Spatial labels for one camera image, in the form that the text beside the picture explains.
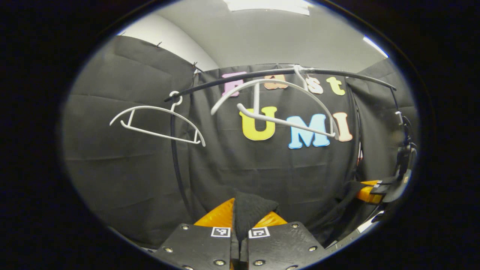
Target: black pole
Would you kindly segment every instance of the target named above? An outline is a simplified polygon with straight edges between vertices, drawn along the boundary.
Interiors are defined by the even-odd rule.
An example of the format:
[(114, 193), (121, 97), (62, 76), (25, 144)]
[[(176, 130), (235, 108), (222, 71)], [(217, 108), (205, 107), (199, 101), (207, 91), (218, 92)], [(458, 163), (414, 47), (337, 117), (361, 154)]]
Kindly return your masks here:
[[(295, 73), (295, 70), (293, 68), (286, 68), (286, 69), (273, 69), (273, 70), (256, 71), (256, 72), (251, 72), (251, 73), (246, 73), (246, 74), (240, 74), (240, 75), (237, 75), (237, 76), (231, 76), (231, 77), (228, 77), (228, 78), (218, 79), (218, 80), (213, 81), (213, 82), (205, 83), (205, 84), (202, 84), (202, 85), (199, 85), (199, 86), (195, 86), (195, 87), (186, 89), (184, 91), (181, 91), (178, 94), (175, 94), (171, 97), (166, 98), (163, 101), (168, 102), (168, 101), (172, 100), (172, 98), (174, 98), (174, 97), (179, 97), (179, 96), (191, 94), (191, 93), (193, 93), (195, 91), (198, 91), (198, 90), (202, 90), (202, 89), (205, 89), (205, 88), (208, 88), (208, 87), (217, 86), (217, 85), (221, 85), (221, 84), (225, 84), (225, 83), (229, 83), (229, 82), (233, 82), (233, 81), (250, 79), (250, 78), (255, 78), (255, 77), (264, 77), (264, 76), (268, 76), (268, 75), (294, 74), (294, 73)], [(330, 74), (330, 75), (347, 76), (347, 77), (352, 77), (352, 78), (357, 78), (357, 79), (377, 83), (377, 84), (386, 86), (386, 87), (390, 88), (391, 90), (396, 91), (396, 88), (394, 86), (392, 86), (392, 85), (390, 85), (386, 82), (383, 82), (381, 80), (378, 80), (378, 79), (375, 79), (375, 78), (372, 78), (372, 77), (359, 75), (359, 74), (356, 74), (356, 73), (350, 73), (350, 72), (345, 72), (345, 71), (337, 71), (337, 70), (328, 70), (328, 69), (318, 69), (318, 68), (317, 69), (308, 69), (306, 73), (307, 74)]]

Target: blue letter m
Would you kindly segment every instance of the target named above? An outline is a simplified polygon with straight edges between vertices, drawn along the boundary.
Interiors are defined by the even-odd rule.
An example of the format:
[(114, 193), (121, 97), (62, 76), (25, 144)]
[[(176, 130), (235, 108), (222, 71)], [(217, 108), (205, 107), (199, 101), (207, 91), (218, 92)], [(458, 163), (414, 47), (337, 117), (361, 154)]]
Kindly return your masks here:
[[(324, 114), (321, 114), (321, 113), (314, 114), (312, 116), (312, 119), (310, 120), (309, 128), (326, 132), (325, 119), (326, 117)], [(287, 118), (287, 121), (298, 124), (298, 125), (302, 125), (305, 127), (307, 126), (300, 116), (290, 116)], [(319, 147), (319, 146), (327, 146), (330, 144), (330, 141), (325, 135), (299, 129), (297, 127), (291, 127), (291, 131), (292, 131), (292, 142), (288, 145), (290, 149), (298, 149), (302, 147), (303, 144), (300, 142), (300, 138), (302, 139), (304, 144), (307, 147), (309, 147), (310, 143), (313, 140), (314, 135), (315, 135), (315, 139), (313, 140), (313, 146)]]

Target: black curtain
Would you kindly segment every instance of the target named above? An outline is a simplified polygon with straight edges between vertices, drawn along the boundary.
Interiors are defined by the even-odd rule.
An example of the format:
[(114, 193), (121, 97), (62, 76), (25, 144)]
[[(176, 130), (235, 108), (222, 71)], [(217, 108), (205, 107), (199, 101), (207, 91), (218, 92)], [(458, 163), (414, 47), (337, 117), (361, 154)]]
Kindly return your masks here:
[[(375, 74), (375, 70), (385, 70), (383, 62), (377, 65), (363, 74), (395, 85), (402, 111), (415, 122), (405, 82), (399, 74)], [(163, 99), (171, 91), (214, 81), (225, 74), (291, 67), (237, 66), (194, 76), (195, 68), (190, 63), (162, 48), (132, 37), (115, 37), (85, 66), (64, 107), (65, 165), (79, 194), (108, 226), (139, 245), (158, 247), (179, 223), (190, 220), (178, 190), (170, 140), (123, 128), (120, 120), (127, 121), (128, 114), (112, 126), (109, 122), (133, 106), (169, 109), (171, 104)], [(307, 147), (300, 140), (301, 148), (290, 149), (291, 128), (276, 124), (271, 138), (253, 141), (244, 136), (236, 108), (237, 103), (253, 107), (252, 88), (230, 97), (213, 116), (210, 109), (224, 92), (224, 85), (183, 96), (175, 111), (192, 121), (206, 142), (206, 147), (177, 143), (183, 185), (196, 217), (240, 191), (278, 202), (285, 220), (302, 222), (322, 241), (343, 214), (344, 208), (337, 207), (356, 172), (360, 140), (366, 177), (390, 175), (396, 148), (389, 138), (394, 129), (391, 123), (396, 119), (389, 90), (334, 76), (345, 90), (344, 95), (337, 95), (327, 82), (331, 75), (310, 77), (320, 82), (323, 93), (316, 97), (330, 112), (347, 114), (352, 140), (329, 138), (329, 145), (322, 147)], [(302, 85), (294, 74), (285, 75), (285, 80)], [(314, 114), (326, 114), (314, 100), (291, 87), (270, 90), (262, 84), (260, 89), (260, 107), (275, 106), (276, 118), (300, 116), (309, 125)], [(169, 135), (169, 121), (168, 113), (138, 110), (132, 126)], [(325, 126), (329, 131), (328, 118)], [(256, 121), (255, 128), (265, 129), (265, 122)], [(194, 129), (177, 119), (175, 134), (192, 140)], [(318, 223), (324, 216), (329, 217), (327, 227)]]

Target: metal screw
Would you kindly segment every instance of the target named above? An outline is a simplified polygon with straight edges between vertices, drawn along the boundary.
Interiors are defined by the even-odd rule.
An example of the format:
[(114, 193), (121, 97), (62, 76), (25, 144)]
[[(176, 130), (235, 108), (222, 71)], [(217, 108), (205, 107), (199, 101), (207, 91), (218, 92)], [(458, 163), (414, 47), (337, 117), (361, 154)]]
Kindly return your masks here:
[(265, 263), (264, 260), (256, 260), (253, 264), (256, 265), (256, 266), (261, 266)]
[(216, 265), (225, 265), (225, 262), (222, 261), (222, 260), (215, 260), (214, 263), (215, 263)]

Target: letter u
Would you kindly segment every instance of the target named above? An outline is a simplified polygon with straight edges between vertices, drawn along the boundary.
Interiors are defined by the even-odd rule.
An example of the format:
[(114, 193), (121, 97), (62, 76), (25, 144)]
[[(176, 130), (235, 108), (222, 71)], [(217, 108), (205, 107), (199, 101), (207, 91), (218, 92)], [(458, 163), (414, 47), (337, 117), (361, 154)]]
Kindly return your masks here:
[[(263, 107), (262, 112), (269, 117), (275, 117), (276, 107)], [(243, 135), (252, 141), (263, 141), (269, 139), (275, 133), (275, 123), (266, 121), (266, 128), (263, 131), (257, 131), (255, 129), (255, 119), (246, 116), (241, 111), (241, 127)]]

